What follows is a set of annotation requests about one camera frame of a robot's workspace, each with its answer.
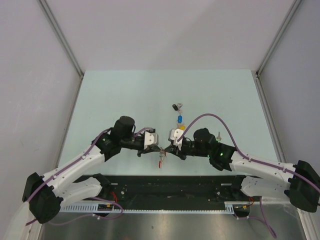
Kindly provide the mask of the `red handled metal keyring holder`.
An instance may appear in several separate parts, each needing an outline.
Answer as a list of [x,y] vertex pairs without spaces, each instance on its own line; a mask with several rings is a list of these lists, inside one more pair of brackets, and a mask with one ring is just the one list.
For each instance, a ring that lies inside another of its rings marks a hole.
[[162,168],[162,164],[165,160],[165,158],[167,157],[166,151],[164,148],[160,148],[160,152],[159,152],[159,162],[158,162],[158,168],[161,169]]

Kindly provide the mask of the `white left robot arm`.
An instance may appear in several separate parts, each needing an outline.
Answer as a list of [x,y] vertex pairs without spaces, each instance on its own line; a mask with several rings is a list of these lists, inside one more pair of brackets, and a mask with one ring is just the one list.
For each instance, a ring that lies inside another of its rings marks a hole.
[[107,199],[112,194],[111,182],[97,173],[78,182],[85,172],[98,167],[119,154],[122,149],[135,150],[137,155],[160,152],[159,136],[155,129],[145,127],[138,132],[135,121],[121,116],[113,127],[103,130],[78,156],[61,167],[43,175],[31,174],[25,184],[22,201],[28,203],[35,221],[51,221],[70,204],[85,199]]

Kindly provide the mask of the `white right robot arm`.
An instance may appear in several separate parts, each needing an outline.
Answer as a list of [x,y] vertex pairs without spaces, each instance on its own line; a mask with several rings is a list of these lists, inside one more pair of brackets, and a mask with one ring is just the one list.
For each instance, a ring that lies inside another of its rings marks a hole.
[[194,140],[183,137],[183,130],[172,129],[165,148],[167,153],[185,160],[188,156],[205,157],[219,171],[235,171],[240,175],[232,182],[231,196],[242,201],[245,197],[267,197],[289,201],[309,213],[317,211],[320,202],[320,177],[305,161],[281,163],[252,158],[235,147],[220,143],[207,128],[198,129]]

